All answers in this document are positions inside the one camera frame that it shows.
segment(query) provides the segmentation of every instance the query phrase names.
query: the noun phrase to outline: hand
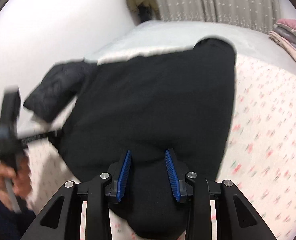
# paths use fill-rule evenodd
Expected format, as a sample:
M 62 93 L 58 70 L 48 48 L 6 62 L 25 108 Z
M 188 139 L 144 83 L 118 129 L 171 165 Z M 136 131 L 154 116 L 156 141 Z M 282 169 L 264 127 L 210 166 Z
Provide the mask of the hand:
M 7 193 L 5 178 L 12 179 L 14 184 L 13 191 L 16 196 L 20 196 L 23 199 L 26 198 L 32 190 L 30 184 L 30 168 L 28 166 L 28 162 L 28 157 L 24 156 L 20 162 L 20 168 L 17 174 L 15 173 L 13 168 L 0 163 L 0 201 L 9 210 L 12 210 L 12 205 Z

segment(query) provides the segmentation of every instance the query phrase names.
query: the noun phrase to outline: ribbed blue pad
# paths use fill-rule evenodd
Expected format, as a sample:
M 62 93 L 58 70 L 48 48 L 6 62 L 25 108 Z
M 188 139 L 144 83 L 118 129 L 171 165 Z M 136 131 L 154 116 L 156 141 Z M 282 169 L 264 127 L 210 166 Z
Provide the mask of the ribbed blue pad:
M 130 151 L 128 150 L 124 164 L 122 165 L 121 172 L 118 178 L 118 190 L 117 190 L 117 196 L 116 196 L 118 202 L 121 201 L 122 197 L 125 194 L 127 179 L 128 179 L 129 170 L 130 170 L 130 164 L 131 164 L 131 154 L 130 154 Z
M 165 160 L 166 160 L 168 177 L 169 177 L 170 185 L 172 189 L 172 194 L 174 195 L 176 200 L 179 202 L 180 201 L 179 180 L 168 150 L 166 150 Z

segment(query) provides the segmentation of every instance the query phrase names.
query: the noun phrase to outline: curtain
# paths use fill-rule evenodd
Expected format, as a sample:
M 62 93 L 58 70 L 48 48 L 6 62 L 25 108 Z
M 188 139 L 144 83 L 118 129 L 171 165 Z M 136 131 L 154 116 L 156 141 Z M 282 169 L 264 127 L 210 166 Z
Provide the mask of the curtain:
M 280 19 L 279 0 L 156 0 L 164 21 L 205 21 L 263 33 Z

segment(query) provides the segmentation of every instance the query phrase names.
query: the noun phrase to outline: wall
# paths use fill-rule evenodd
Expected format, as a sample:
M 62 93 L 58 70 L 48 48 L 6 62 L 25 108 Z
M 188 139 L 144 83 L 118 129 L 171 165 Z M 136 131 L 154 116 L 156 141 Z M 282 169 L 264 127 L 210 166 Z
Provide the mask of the wall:
M 288 19 L 296 19 L 296 8 L 289 0 L 279 0 L 280 17 Z
M 22 99 L 58 61 L 82 58 L 135 26 L 125 0 L 10 0 L 0 13 L 0 104 Z M 21 111 L 22 127 L 30 114 Z

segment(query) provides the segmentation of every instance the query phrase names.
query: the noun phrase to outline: silver bolt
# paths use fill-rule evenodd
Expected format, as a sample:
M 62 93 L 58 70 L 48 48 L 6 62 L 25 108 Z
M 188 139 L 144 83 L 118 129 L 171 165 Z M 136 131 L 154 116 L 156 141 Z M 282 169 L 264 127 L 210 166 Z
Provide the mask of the silver bolt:
M 233 182 L 232 182 L 231 180 L 229 180 L 229 179 L 226 179 L 226 180 L 224 181 L 224 184 L 225 184 L 227 187 L 231 187 L 231 186 L 233 185 Z
M 73 186 L 73 182 L 71 180 L 65 183 L 65 187 L 72 187 L 72 186 Z
M 109 178 L 109 173 L 104 172 L 104 173 L 100 174 L 100 177 L 101 177 L 102 179 L 107 179 L 107 178 Z
M 187 176 L 191 179 L 194 179 L 195 177 L 197 177 L 197 173 L 193 172 L 193 171 L 189 171 L 187 173 Z

